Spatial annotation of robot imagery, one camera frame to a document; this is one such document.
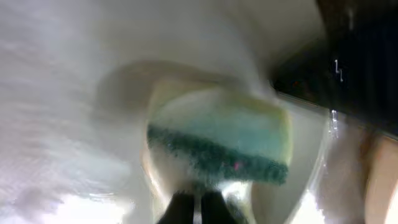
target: kitchen sponge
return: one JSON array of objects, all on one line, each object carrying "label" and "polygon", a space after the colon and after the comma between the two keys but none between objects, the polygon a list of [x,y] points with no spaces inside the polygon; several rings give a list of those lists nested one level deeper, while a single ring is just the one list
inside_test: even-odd
[{"label": "kitchen sponge", "polygon": [[147,145],[186,160],[196,180],[283,184],[292,156],[287,113],[215,83],[160,82],[150,101]]}]

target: white sink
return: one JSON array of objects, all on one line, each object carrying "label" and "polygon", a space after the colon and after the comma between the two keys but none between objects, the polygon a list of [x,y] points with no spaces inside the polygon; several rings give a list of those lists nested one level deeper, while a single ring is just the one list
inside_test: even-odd
[{"label": "white sink", "polygon": [[[0,223],[152,222],[139,157],[150,84],[201,69],[265,97],[265,62],[321,24],[309,0],[0,1]],[[294,159],[274,198],[254,186],[259,223],[289,216],[326,130],[326,111],[282,104]]]}]

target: pink speck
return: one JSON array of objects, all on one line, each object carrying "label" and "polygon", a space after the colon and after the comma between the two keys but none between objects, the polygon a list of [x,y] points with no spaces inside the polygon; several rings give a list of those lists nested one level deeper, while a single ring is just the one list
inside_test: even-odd
[{"label": "pink speck", "polygon": [[240,162],[235,162],[234,169],[238,170],[242,164]]}]

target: green scouring pad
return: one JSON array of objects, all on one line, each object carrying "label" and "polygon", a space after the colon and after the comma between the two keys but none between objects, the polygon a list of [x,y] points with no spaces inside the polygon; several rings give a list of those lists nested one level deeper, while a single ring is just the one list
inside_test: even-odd
[{"label": "green scouring pad", "polygon": [[150,100],[150,151],[189,160],[196,179],[283,184],[292,156],[287,113],[206,82],[167,80]]}]

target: white ceramic surface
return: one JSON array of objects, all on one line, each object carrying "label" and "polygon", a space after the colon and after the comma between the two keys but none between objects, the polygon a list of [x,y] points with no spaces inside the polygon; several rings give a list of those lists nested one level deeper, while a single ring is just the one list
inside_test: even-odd
[{"label": "white ceramic surface", "polygon": [[[308,0],[0,0],[0,223],[150,223],[139,151],[152,81],[193,66],[264,96],[263,62],[319,36]],[[324,128],[294,116],[297,169],[276,200],[288,208]]]}]

